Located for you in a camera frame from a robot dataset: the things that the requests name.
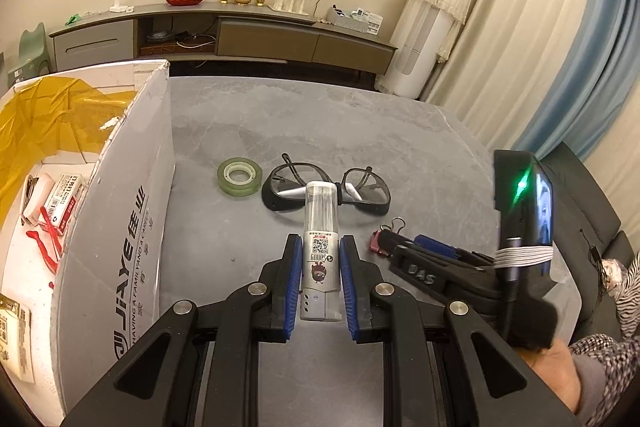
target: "white curtain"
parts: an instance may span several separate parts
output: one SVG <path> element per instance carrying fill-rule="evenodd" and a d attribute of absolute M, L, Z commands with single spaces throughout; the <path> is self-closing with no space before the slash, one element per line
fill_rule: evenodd
<path fill-rule="evenodd" d="M 477 0 L 426 100 L 490 149 L 509 148 L 574 41 L 587 0 Z"/>
<path fill-rule="evenodd" d="M 625 105 L 585 161 L 609 198 L 634 249 L 640 249 L 640 78 Z"/>

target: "gray table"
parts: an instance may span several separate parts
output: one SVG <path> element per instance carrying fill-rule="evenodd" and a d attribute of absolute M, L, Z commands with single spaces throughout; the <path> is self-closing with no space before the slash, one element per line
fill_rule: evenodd
<path fill-rule="evenodd" d="M 340 235 L 353 234 L 360 256 L 418 299 L 430 301 L 367 251 L 380 224 L 402 216 L 409 237 L 425 233 L 468 250 L 495 250 L 490 155 L 433 105 L 256 78 L 172 78 L 171 96 L 176 170 L 162 244 L 162 311 L 179 299 L 225 299 L 281 256 L 288 233 L 302 233 L 302 210 L 277 214 L 259 193 L 222 193 L 216 169 L 232 156 L 253 159 L 265 176 L 283 152 L 336 179 L 348 168 L 373 166 L 391 190 L 388 216 L 341 207 Z M 561 272 L 566 279 L 566 266 Z M 380 426 L 382 400 L 382 346 L 356 345 L 345 322 L 298 320 L 287 344 L 260 345 L 260 427 Z"/>

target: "green led light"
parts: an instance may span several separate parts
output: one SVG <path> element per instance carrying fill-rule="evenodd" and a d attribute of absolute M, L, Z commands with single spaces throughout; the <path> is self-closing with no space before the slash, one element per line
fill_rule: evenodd
<path fill-rule="evenodd" d="M 524 189 L 529 185 L 529 171 L 522 177 L 522 179 L 518 182 L 518 190 L 516 191 L 516 197 L 513 198 L 513 202 L 518 201 L 518 198 L 524 192 Z"/>

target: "person's arm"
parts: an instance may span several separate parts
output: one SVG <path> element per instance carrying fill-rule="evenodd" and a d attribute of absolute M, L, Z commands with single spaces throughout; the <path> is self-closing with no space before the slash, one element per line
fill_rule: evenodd
<path fill-rule="evenodd" d="M 599 363 L 604 371 L 602 399 L 585 422 L 586 427 L 595 427 L 606 420 L 640 368 L 640 337 L 578 355 L 578 357 L 588 357 L 593 362 Z M 582 380 L 582 386 L 587 385 L 592 383 L 585 378 Z"/>
<path fill-rule="evenodd" d="M 607 418 L 640 367 L 640 337 L 619 344 L 601 342 L 600 337 L 580 341 L 594 351 L 570 349 L 559 341 L 540 353 L 519 351 L 585 427 Z"/>

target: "white cable tie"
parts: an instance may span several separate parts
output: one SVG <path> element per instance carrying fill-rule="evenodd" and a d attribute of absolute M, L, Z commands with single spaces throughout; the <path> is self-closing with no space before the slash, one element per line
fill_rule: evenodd
<path fill-rule="evenodd" d="M 510 247 L 495 253 L 494 268 L 533 266 L 551 261 L 554 247 Z"/>

